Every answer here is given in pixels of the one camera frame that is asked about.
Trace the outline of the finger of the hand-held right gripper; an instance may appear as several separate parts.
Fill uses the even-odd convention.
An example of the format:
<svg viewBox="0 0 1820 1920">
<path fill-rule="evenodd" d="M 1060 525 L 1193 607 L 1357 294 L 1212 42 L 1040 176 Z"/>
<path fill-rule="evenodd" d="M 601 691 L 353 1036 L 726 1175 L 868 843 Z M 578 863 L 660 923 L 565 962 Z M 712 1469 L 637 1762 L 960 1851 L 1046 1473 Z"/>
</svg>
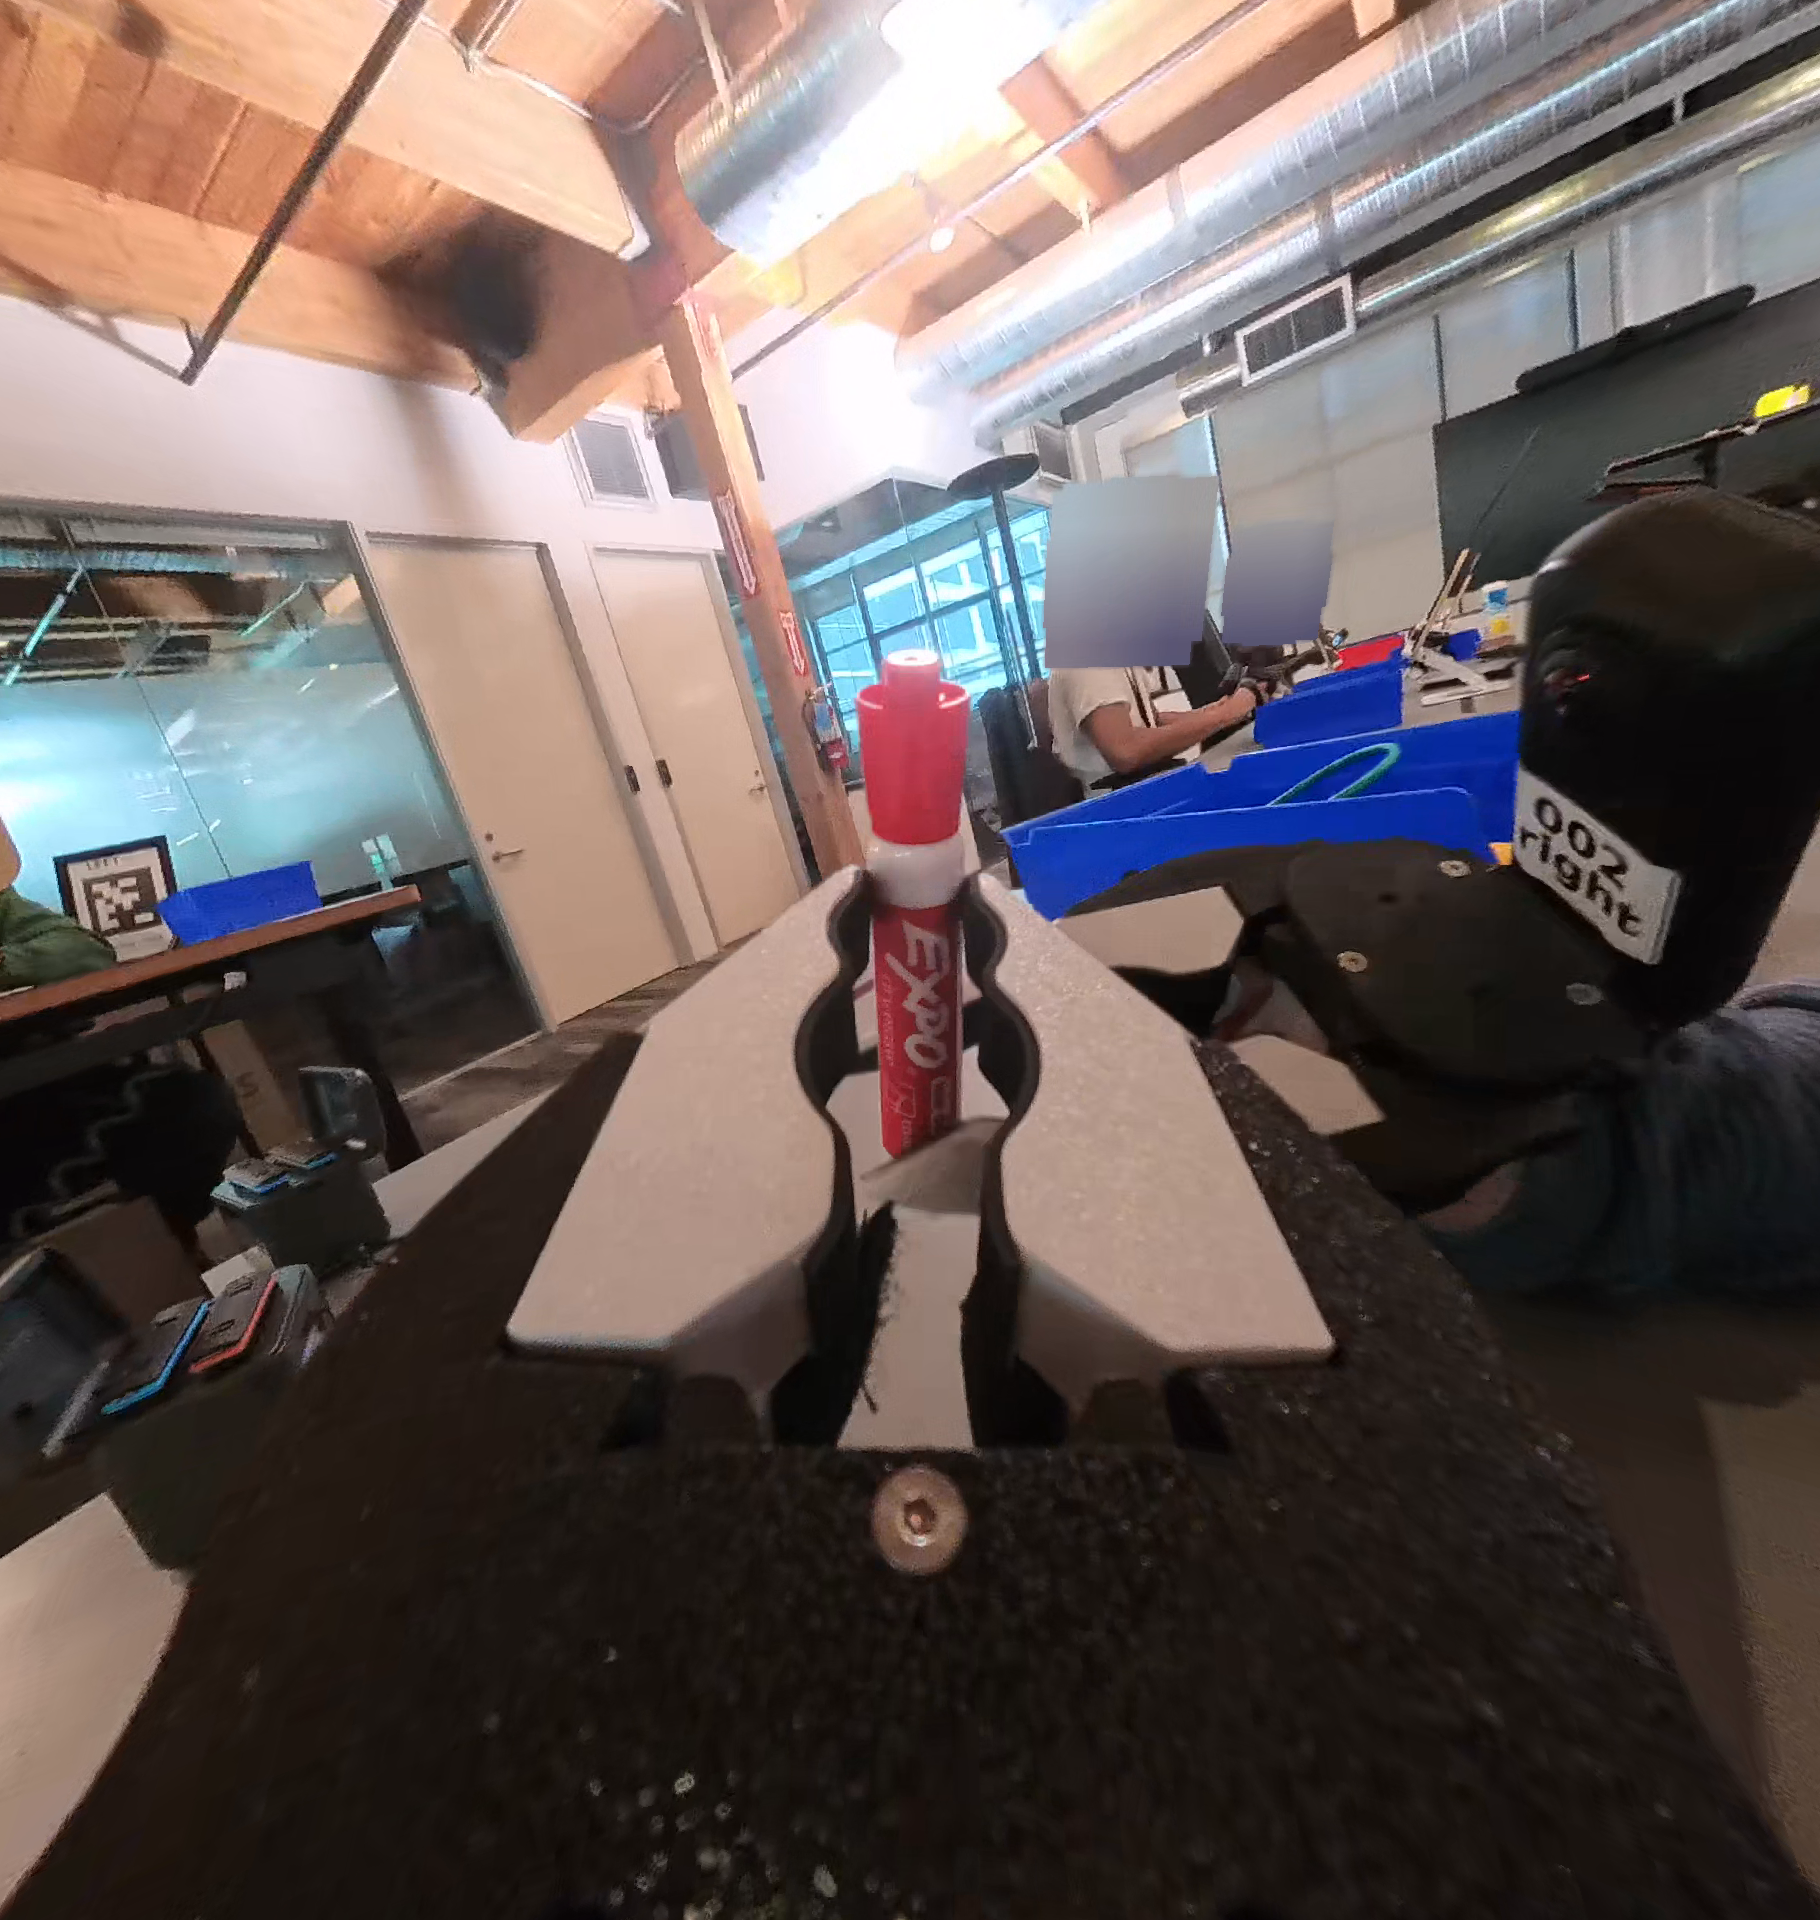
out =
<svg viewBox="0 0 1820 1920">
<path fill-rule="evenodd" d="M 1288 870 L 1305 850 L 1306 845 L 1192 850 L 1124 874 L 1074 902 L 1063 919 L 1190 895 L 1221 895 L 1239 919 L 1262 919 L 1282 910 Z"/>
<path fill-rule="evenodd" d="M 962 1121 L 908 1156 L 888 1156 L 855 1177 L 861 1218 L 886 1206 L 979 1218 L 999 1117 Z"/>
</svg>

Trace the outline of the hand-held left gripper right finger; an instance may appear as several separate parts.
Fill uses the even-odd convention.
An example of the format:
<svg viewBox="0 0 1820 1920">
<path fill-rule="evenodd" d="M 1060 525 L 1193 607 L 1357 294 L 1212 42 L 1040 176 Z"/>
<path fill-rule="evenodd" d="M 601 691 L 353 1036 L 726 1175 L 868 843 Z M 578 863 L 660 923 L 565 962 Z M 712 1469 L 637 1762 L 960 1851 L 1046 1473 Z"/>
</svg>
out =
<svg viewBox="0 0 1820 1920">
<path fill-rule="evenodd" d="M 994 878 L 958 899 L 1003 1103 L 962 1374 L 977 1444 L 1060 1444 L 1113 1388 L 1333 1359 L 1333 1333 L 1184 1026 Z"/>
</svg>

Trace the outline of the blue plastic bin with tag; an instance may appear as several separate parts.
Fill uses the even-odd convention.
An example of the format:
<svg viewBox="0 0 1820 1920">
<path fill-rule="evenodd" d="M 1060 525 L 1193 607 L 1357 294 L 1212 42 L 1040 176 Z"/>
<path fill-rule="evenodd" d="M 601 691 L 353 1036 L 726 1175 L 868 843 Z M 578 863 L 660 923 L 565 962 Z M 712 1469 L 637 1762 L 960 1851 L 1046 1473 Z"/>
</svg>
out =
<svg viewBox="0 0 1820 1920">
<path fill-rule="evenodd" d="M 1010 854 L 1049 919 L 1124 874 L 1192 850 L 1408 837 L 1484 854 L 1512 836 L 1519 714 L 1254 747 L 1192 763 L 1031 823 Z"/>
</svg>

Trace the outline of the red dry erase marker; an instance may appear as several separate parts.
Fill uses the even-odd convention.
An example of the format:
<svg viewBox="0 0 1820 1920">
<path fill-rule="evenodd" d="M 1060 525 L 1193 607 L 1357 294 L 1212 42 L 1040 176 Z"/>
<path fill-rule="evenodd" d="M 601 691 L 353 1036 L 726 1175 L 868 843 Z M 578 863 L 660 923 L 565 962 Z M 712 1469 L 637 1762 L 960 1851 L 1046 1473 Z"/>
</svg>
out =
<svg viewBox="0 0 1820 1920">
<path fill-rule="evenodd" d="M 886 655 L 857 695 L 880 1147 L 911 1156 L 951 1134 L 962 1099 L 958 896 L 968 876 L 970 704 L 938 653 Z"/>
</svg>

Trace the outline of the person's right forearm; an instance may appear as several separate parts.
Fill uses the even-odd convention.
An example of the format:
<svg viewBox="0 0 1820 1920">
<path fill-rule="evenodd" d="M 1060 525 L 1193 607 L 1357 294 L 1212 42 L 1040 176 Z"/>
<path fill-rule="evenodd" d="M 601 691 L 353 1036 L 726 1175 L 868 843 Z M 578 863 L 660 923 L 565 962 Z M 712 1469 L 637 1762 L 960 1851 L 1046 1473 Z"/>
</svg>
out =
<svg viewBox="0 0 1820 1920">
<path fill-rule="evenodd" d="M 1519 1298 L 1820 1299 L 1820 979 L 1680 1028 L 1570 1138 L 1424 1228 L 1474 1287 Z"/>
</svg>

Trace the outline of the black office chair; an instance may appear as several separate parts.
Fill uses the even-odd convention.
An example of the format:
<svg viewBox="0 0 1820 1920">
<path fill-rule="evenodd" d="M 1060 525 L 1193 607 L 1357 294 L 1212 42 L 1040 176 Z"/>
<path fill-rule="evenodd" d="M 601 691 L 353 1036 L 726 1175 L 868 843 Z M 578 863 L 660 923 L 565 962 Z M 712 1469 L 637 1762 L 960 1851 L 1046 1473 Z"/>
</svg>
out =
<svg viewBox="0 0 1820 1920">
<path fill-rule="evenodd" d="M 1085 784 L 1055 752 L 1046 679 L 984 691 L 973 718 L 994 784 L 994 828 L 1016 854 L 1024 829 L 1087 800 Z"/>
</svg>

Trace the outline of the black battery charger case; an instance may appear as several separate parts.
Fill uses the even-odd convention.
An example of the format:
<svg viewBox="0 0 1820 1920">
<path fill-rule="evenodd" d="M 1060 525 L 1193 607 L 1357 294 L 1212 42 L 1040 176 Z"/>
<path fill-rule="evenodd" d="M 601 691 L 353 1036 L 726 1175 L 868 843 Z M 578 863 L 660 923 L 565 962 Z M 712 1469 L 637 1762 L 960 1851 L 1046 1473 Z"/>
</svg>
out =
<svg viewBox="0 0 1820 1920">
<path fill-rule="evenodd" d="M 309 1265 L 251 1267 L 133 1320 L 34 1248 L 0 1270 L 0 1562 L 107 1498 L 147 1559 L 194 1571 L 334 1314 Z"/>
<path fill-rule="evenodd" d="M 227 1168 L 212 1202 L 274 1265 L 326 1277 L 366 1263 L 394 1238 L 370 1173 L 388 1152 L 388 1129 L 370 1072 L 317 1067 L 298 1080 L 309 1131 Z"/>
</svg>

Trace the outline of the cardboard box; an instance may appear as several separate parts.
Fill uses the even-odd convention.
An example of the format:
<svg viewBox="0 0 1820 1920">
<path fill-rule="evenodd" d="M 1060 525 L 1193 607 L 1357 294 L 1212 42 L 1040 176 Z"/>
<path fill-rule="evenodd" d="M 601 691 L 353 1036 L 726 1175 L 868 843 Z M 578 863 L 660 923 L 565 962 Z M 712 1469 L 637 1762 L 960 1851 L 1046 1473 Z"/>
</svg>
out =
<svg viewBox="0 0 1820 1920">
<path fill-rule="evenodd" d="M 268 1150 L 284 1138 L 288 1108 L 268 1058 L 247 1024 L 221 1020 L 203 1028 L 197 1043 L 233 1092 L 254 1150 Z"/>
</svg>

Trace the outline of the white door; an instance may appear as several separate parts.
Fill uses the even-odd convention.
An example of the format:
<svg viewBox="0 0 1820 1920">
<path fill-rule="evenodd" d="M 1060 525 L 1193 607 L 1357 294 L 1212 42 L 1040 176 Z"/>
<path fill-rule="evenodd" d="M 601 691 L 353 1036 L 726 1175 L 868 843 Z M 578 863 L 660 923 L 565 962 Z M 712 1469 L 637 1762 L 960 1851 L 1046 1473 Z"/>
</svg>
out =
<svg viewBox="0 0 1820 1920">
<path fill-rule="evenodd" d="M 708 557 L 663 550 L 605 548 L 593 565 L 712 933 L 735 948 L 804 881 L 720 574 Z"/>
<path fill-rule="evenodd" d="M 370 582 L 539 1019 L 676 962 L 547 550 L 367 537 Z"/>
</svg>

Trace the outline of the long wooden-edged desk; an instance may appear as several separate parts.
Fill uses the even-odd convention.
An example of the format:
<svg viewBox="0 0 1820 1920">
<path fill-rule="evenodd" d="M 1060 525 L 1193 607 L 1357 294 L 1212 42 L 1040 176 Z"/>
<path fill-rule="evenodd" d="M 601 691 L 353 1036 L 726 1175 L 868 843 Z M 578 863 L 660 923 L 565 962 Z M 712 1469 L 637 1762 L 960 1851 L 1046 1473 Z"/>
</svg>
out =
<svg viewBox="0 0 1820 1920">
<path fill-rule="evenodd" d="M 0 995 L 0 1103 L 309 1001 L 341 1063 L 370 1075 L 391 1164 L 407 1168 L 422 1147 L 374 1023 L 374 930 L 417 905 L 420 889 L 402 884 Z"/>
</svg>

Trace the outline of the metal ceiling rod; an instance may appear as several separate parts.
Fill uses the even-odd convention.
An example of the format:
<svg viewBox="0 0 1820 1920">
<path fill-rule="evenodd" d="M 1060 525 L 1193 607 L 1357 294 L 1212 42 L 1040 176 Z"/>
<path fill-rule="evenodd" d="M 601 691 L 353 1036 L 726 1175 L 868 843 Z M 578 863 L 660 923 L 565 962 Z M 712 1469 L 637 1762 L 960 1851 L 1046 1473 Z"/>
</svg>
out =
<svg viewBox="0 0 1820 1920">
<path fill-rule="evenodd" d="M 363 110 L 370 109 L 370 101 L 377 91 L 379 83 L 384 83 L 384 80 L 391 76 L 394 62 L 400 59 L 411 36 L 427 17 L 432 5 L 432 1 L 397 1 L 393 5 L 379 34 L 374 36 L 370 50 L 353 71 L 346 89 L 329 110 L 320 130 L 314 134 L 310 147 L 298 164 L 298 170 L 284 186 L 266 225 L 251 243 L 249 253 L 246 255 L 241 268 L 219 301 L 214 316 L 203 324 L 201 331 L 194 331 L 189 326 L 185 329 L 189 339 L 189 357 L 185 366 L 177 370 L 177 379 L 183 385 L 194 387 L 210 366 L 219 346 L 224 342 L 228 329 L 240 318 L 260 279 L 266 274 L 274 253 L 288 236 L 288 230 L 298 222 L 298 216 L 313 199 L 329 164 L 346 144 L 349 131 L 353 131 Z"/>
</svg>

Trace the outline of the black wall screen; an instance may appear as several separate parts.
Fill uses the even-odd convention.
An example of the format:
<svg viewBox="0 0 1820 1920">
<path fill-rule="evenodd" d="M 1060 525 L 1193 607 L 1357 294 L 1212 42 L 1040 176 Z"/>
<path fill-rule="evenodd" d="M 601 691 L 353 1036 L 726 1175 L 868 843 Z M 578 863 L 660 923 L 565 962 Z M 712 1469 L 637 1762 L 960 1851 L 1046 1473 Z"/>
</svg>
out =
<svg viewBox="0 0 1820 1920">
<path fill-rule="evenodd" d="M 1522 370 L 1432 432 L 1445 562 L 1519 581 L 1636 488 L 1820 497 L 1820 279 L 1748 282 Z"/>
</svg>

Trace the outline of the long silver ceiling duct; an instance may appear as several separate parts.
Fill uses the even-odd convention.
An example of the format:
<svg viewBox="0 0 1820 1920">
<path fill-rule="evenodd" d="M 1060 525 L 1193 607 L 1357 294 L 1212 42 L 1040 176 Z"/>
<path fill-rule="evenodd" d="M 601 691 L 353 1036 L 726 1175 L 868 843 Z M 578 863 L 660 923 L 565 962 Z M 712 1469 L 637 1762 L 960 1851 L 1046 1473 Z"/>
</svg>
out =
<svg viewBox="0 0 1820 1920">
<path fill-rule="evenodd" d="M 1192 364 L 1201 409 L 1239 379 L 1236 329 L 1333 277 L 1354 279 L 1357 322 L 1387 318 L 1489 264 L 1515 260 L 1618 204 L 1820 120 L 1820 3 L 1770 34 L 1713 47 L 1672 12 L 1618 28 L 1510 83 L 1203 262 L 1076 329 L 979 389 L 977 443 L 1071 419 Z"/>
</svg>

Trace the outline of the wide silver ceiling duct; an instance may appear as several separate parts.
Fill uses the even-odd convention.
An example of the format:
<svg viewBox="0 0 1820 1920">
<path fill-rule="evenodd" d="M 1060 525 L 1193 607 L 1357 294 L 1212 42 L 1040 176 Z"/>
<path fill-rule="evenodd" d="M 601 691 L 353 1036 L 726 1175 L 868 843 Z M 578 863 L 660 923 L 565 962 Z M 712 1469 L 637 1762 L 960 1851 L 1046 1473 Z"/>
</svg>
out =
<svg viewBox="0 0 1820 1920">
<path fill-rule="evenodd" d="M 1719 50 L 1775 32 L 1803 3 L 1431 3 L 902 339 L 898 373 L 917 397 L 985 387 L 1501 88 L 1548 80 L 1618 28 L 1663 32 L 1672 12 L 1687 32 L 1711 32 Z"/>
</svg>

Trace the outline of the silver elbow air duct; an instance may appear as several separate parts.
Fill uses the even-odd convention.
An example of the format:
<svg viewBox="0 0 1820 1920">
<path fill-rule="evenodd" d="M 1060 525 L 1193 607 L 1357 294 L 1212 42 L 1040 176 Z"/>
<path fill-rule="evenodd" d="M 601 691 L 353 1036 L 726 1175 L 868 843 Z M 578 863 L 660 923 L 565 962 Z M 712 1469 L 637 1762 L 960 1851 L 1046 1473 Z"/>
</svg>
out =
<svg viewBox="0 0 1820 1920">
<path fill-rule="evenodd" d="M 677 131 L 684 196 L 726 250 L 773 266 L 902 176 L 888 10 L 815 3 Z"/>
</svg>

